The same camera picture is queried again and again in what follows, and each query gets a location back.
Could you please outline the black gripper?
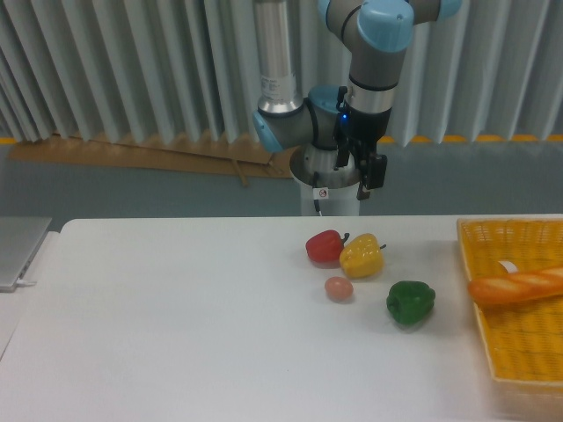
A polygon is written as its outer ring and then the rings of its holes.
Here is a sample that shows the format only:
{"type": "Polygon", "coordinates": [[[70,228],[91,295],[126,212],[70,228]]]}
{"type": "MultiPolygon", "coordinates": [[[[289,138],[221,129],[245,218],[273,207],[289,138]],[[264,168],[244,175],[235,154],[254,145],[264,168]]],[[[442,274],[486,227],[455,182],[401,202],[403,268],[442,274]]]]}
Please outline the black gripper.
{"type": "Polygon", "coordinates": [[[351,107],[337,116],[334,169],[347,167],[349,154],[353,155],[360,175],[358,200],[368,199],[373,190],[384,186],[388,158],[377,154],[377,142],[385,135],[390,117],[391,109],[364,113],[351,107]]]}

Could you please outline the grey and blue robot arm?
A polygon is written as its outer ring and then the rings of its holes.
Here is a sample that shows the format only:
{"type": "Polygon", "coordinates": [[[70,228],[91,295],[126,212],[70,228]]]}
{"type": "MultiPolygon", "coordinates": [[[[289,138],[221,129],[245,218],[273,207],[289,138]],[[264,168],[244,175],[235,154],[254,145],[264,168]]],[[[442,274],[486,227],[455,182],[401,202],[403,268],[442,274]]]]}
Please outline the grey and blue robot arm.
{"type": "Polygon", "coordinates": [[[289,4],[256,1],[261,96],[252,119],[269,152],[305,146],[327,151],[332,170],[352,178],[358,200],[383,186],[387,158],[377,153],[385,135],[406,50],[416,25],[444,20],[458,1],[320,1],[326,28],[351,54],[347,83],[296,87],[289,4]]]}

